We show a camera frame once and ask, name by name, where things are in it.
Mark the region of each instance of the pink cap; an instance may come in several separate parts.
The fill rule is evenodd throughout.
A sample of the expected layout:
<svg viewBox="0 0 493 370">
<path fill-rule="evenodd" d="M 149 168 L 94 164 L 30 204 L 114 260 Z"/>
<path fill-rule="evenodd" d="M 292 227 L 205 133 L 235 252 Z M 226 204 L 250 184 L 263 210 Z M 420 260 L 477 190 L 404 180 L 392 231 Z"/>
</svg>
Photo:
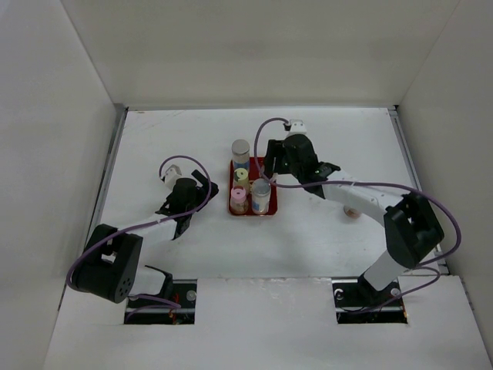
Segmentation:
<svg viewBox="0 0 493 370">
<path fill-rule="evenodd" d="M 231 189 L 231 200 L 234 203 L 243 203 L 247 200 L 247 191 L 244 187 L 234 187 Z"/>
</svg>

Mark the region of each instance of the wall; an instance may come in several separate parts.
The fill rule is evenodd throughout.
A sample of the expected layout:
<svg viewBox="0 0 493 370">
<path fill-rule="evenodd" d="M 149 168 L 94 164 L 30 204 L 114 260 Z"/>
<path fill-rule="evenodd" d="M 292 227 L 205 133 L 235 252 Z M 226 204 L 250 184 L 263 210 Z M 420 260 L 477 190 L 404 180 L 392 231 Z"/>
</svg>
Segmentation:
<svg viewBox="0 0 493 370">
<path fill-rule="evenodd" d="M 492 19 L 492 1 L 462 0 L 399 109 L 423 188 L 461 223 L 464 243 L 449 262 L 464 278 L 490 357 Z"/>
<path fill-rule="evenodd" d="M 458 0 L 62 0 L 114 102 L 389 105 Z"/>
<path fill-rule="evenodd" d="M 37 369 L 115 110 L 59 0 L 0 0 L 0 367 Z"/>
</svg>

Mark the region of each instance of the table surface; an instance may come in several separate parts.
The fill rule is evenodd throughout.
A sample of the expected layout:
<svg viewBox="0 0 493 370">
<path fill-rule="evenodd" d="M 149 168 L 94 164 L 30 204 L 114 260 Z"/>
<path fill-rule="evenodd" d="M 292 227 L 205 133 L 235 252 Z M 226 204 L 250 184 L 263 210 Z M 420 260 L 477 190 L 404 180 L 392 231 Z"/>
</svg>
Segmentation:
<svg viewBox="0 0 493 370">
<path fill-rule="evenodd" d="M 319 160 L 335 163 L 361 180 L 411 185 L 387 109 L 272 108 L 130 112 L 102 212 L 114 226 L 143 220 L 169 191 L 157 176 L 161 162 L 186 154 L 207 168 L 219 194 L 195 214 L 179 239 L 143 251 L 141 262 L 176 278 L 301 278 L 358 276 L 385 250 L 384 229 L 369 217 L 348 218 L 338 203 L 301 189 L 279 189 L 273 217 L 233 217 L 226 210 L 231 143 L 253 138 L 273 116 L 302 119 Z M 260 138 L 282 139 L 281 123 Z M 177 160 L 183 174 L 193 163 Z M 297 183 L 292 176 L 279 182 Z"/>
<path fill-rule="evenodd" d="M 404 297 L 407 325 L 338 325 L 330 278 L 356 276 L 385 248 L 383 228 L 348 219 L 340 204 L 279 189 L 271 218 L 226 210 L 230 144 L 253 143 L 271 116 L 303 119 L 320 160 L 362 180 L 411 184 L 386 109 L 282 108 L 129 113 L 102 222 L 131 224 L 152 214 L 169 192 L 161 161 L 194 156 L 220 193 L 178 240 L 141 262 L 199 278 L 195 325 L 122 325 L 125 302 L 67 290 L 45 370 L 58 369 L 491 369 L 458 277 L 445 276 Z M 282 138 L 280 124 L 260 141 Z M 184 173 L 194 167 L 178 161 Z M 294 183 L 290 177 L 280 182 Z M 430 277 L 400 277 L 403 290 Z"/>
</svg>

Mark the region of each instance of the screw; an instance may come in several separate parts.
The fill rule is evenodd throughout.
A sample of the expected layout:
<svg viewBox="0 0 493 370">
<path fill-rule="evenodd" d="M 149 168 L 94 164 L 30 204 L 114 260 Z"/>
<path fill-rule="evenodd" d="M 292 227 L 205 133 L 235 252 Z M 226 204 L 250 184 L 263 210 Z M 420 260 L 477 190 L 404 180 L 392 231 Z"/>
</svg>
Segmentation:
<svg viewBox="0 0 493 370">
<path fill-rule="evenodd" d="M 186 293 L 186 299 L 188 301 L 195 301 L 197 299 L 197 293 L 196 293 L 196 291 L 187 291 L 187 293 Z"/>
<path fill-rule="evenodd" d="M 344 299 L 344 291 L 340 288 L 334 291 L 334 297 L 337 301 L 342 301 Z"/>
<path fill-rule="evenodd" d="M 391 296 L 392 297 L 397 297 L 398 295 L 401 295 L 401 290 L 399 288 L 392 288 L 392 290 L 391 290 Z"/>
</svg>

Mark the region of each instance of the red tray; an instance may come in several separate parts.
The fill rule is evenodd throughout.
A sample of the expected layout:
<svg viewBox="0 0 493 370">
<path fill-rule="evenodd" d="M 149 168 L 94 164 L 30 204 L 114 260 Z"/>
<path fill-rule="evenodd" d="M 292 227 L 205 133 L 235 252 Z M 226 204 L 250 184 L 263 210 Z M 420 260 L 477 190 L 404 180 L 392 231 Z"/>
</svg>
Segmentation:
<svg viewBox="0 0 493 370">
<path fill-rule="evenodd" d="M 259 157 L 259 163 L 262 166 L 263 165 L 263 157 Z M 276 187 L 270 187 L 270 200 L 269 200 L 269 211 L 266 214 L 255 214 L 252 211 L 252 194 L 248 194 L 248 211 L 245 214 L 235 214 L 231 211 L 230 207 L 230 201 L 231 201 L 231 189 L 233 188 L 233 161 L 230 162 L 230 185 L 228 187 L 228 211 L 230 214 L 233 216 L 272 216 L 276 214 L 277 212 L 277 188 Z M 259 171 L 257 170 L 257 166 L 255 165 L 255 159 L 251 156 L 250 157 L 250 175 L 249 175 L 249 180 L 250 180 L 250 189 L 252 182 L 258 179 L 259 176 Z"/>
</svg>

